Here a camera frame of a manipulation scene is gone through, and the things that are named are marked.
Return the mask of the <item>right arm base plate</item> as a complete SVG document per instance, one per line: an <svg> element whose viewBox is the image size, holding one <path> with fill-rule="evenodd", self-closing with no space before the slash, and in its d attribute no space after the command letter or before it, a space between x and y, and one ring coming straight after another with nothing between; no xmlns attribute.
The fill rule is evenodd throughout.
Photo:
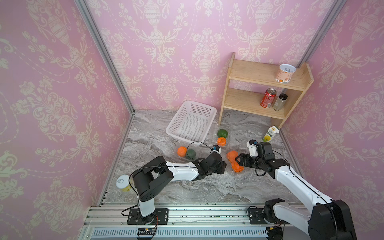
<svg viewBox="0 0 384 240"><path fill-rule="evenodd" d="M267 217L267 215L264 213L264 210L257 208L256 206L248 207L246 214L251 225L273 225L277 227L282 225L289 225L288 222Z"/></svg>

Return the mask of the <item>peeled orange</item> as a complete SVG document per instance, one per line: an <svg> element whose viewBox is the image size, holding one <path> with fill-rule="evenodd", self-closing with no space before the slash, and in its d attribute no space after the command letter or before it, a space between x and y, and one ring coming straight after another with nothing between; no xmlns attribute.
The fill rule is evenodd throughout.
<svg viewBox="0 0 384 240"><path fill-rule="evenodd" d="M236 158L238 157L239 153L237 151L230 151L227 153L227 159L230 163L237 162Z"/></svg>
<svg viewBox="0 0 384 240"><path fill-rule="evenodd" d="M244 167L240 166L237 162L232 162L231 166L235 173L240 173L244 170Z"/></svg>

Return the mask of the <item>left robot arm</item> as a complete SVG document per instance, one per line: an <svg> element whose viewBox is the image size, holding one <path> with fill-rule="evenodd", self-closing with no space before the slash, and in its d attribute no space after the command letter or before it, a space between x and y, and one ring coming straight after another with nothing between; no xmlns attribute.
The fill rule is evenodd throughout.
<svg viewBox="0 0 384 240"><path fill-rule="evenodd" d="M133 181L138 197L138 208L142 218L153 217L155 214L155 197L171 182L199 181L212 174L225 173L227 164L222 156L213 152L204 159L192 160L178 164L166 161L159 156L134 171L130 180Z"/></svg>

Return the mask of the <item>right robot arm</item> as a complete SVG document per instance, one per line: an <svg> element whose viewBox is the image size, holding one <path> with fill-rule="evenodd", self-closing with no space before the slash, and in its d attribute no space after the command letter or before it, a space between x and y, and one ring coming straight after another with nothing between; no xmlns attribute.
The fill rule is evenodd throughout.
<svg viewBox="0 0 384 240"><path fill-rule="evenodd" d="M312 240L357 239L350 208L344 201L333 200L317 190L285 158L276 159L270 143L251 140L247 147L249 154L235 158L239 166L269 174L287 187L307 209L297 209L282 199L266 201L263 213L267 223L289 223Z"/></svg>

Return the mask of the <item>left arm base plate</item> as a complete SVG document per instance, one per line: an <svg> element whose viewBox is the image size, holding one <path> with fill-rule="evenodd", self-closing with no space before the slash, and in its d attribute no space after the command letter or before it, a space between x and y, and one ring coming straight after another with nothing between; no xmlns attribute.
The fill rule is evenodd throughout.
<svg viewBox="0 0 384 240"><path fill-rule="evenodd" d="M130 209L127 219L127 225L147 225L158 224L167 225L169 217L169 209L155 209L152 214L146 217L141 215L139 209Z"/></svg>

